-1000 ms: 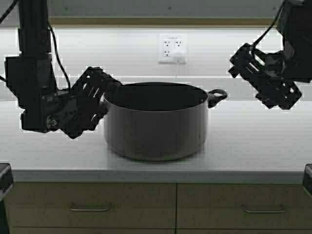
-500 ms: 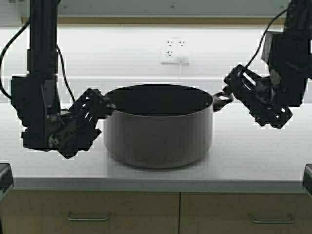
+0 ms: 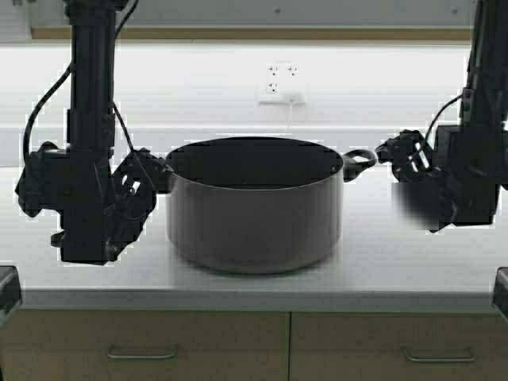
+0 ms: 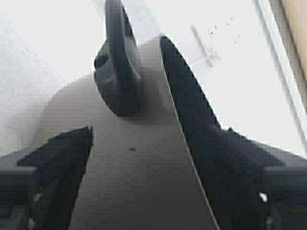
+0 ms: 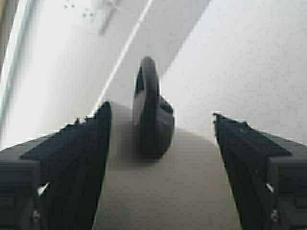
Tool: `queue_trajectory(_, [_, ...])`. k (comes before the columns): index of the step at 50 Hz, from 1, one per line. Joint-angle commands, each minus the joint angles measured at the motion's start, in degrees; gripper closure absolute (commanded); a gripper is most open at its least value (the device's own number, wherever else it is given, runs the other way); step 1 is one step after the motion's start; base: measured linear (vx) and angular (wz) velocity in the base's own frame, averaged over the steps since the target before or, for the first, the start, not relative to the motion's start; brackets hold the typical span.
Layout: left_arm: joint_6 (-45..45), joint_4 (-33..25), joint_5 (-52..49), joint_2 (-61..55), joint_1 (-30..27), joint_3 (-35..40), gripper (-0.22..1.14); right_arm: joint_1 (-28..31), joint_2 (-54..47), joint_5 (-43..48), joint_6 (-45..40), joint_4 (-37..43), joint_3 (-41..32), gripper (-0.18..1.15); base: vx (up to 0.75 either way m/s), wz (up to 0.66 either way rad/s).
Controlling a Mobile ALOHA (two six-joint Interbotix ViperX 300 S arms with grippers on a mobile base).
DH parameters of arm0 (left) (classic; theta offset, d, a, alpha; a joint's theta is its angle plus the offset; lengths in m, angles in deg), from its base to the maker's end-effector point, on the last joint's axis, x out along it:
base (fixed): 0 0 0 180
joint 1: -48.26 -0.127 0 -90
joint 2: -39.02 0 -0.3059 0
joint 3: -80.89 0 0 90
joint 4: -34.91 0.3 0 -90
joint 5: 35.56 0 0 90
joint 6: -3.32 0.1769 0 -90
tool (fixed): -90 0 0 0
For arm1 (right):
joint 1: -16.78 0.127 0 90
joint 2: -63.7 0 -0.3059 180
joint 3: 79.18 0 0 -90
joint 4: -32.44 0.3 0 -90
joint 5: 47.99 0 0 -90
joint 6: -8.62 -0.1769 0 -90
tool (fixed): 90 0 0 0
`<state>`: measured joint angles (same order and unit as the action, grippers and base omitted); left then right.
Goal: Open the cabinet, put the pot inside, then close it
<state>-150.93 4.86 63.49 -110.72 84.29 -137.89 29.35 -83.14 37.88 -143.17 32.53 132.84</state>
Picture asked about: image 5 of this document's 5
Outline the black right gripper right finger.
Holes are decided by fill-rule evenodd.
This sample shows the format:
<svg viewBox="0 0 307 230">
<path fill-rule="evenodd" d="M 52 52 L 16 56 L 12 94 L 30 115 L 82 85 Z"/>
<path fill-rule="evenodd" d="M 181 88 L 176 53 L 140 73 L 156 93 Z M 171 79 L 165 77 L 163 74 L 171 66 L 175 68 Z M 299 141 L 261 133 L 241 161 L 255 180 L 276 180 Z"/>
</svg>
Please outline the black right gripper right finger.
<svg viewBox="0 0 307 230">
<path fill-rule="evenodd" d="M 221 114 L 213 124 L 241 228 L 306 229 L 306 146 Z"/>
</svg>

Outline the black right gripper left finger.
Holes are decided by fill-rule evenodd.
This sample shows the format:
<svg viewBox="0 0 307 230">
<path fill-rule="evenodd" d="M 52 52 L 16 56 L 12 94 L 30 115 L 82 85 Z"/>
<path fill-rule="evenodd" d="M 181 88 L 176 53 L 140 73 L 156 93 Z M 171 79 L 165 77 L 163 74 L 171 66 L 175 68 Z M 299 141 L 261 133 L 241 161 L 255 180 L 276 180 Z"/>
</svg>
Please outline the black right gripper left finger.
<svg viewBox="0 0 307 230">
<path fill-rule="evenodd" d="M 112 109 L 0 152 L 3 230 L 90 230 L 106 170 Z"/>
</svg>

